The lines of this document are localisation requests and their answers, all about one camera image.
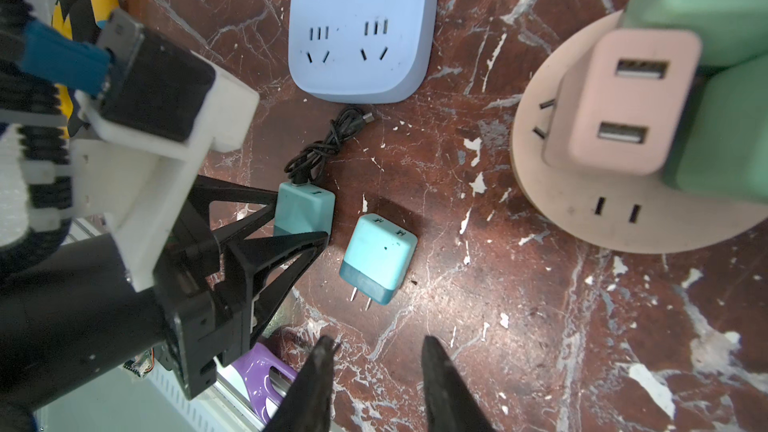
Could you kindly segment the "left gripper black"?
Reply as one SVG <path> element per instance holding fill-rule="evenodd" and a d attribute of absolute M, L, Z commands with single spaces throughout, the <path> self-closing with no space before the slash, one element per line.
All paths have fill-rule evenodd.
<path fill-rule="evenodd" d="M 253 347 L 293 286 L 328 245 L 326 232 L 246 239 L 271 221 L 277 192 L 203 175 L 193 182 L 153 272 L 167 322 L 161 364 L 192 400 Z M 208 277 L 221 269 L 227 285 Z M 336 343 L 321 336 L 264 432 L 331 428 Z"/>

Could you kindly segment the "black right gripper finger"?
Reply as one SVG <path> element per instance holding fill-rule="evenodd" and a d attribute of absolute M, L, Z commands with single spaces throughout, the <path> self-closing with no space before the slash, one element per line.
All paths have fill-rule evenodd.
<path fill-rule="evenodd" d="M 426 336 L 421 351 L 428 431 L 493 431 L 440 341 Z"/>

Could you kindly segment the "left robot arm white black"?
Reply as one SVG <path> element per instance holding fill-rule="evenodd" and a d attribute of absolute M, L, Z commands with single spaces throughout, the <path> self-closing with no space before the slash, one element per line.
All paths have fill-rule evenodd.
<path fill-rule="evenodd" d="M 328 244 L 258 237 L 274 191 L 206 177 L 258 94 L 114 11 L 94 43 L 1 0 L 1 127 L 28 225 L 1 249 L 1 411 L 30 416 L 157 348 L 187 398 L 247 354 Z"/>

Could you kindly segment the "pink plug cube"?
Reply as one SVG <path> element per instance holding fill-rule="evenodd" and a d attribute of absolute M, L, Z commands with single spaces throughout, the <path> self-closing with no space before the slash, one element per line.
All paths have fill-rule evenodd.
<path fill-rule="evenodd" d="M 702 50 L 688 30 L 614 29 L 562 77 L 544 162 L 651 175 L 664 165 Z"/>

